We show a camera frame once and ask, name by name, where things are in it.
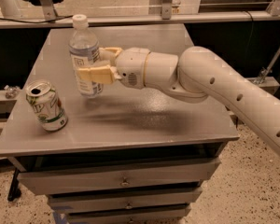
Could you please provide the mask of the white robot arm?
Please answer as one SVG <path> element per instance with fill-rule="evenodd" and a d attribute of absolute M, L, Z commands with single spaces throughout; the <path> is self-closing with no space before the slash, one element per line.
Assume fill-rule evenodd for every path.
<path fill-rule="evenodd" d="M 152 88 L 180 101 L 211 96 L 226 106 L 280 157 L 280 100 L 237 73 L 213 51 L 193 46 L 181 56 L 141 48 L 104 48 L 104 58 L 79 67 L 83 80 L 120 81 L 128 88 Z"/>

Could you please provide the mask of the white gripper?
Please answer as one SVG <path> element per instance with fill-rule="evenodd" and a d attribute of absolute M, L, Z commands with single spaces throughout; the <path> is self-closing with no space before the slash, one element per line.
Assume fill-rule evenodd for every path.
<path fill-rule="evenodd" d="M 79 68 L 77 73 L 82 80 L 106 85 L 120 80 L 128 88 L 143 89 L 145 87 L 144 68 L 150 53 L 149 49 L 130 48 L 123 50 L 118 47 L 106 47 L 99 48 L 99 51 L 101 60 L 111 63 L 116 61 L 117 68 L 110 65 Z"/>

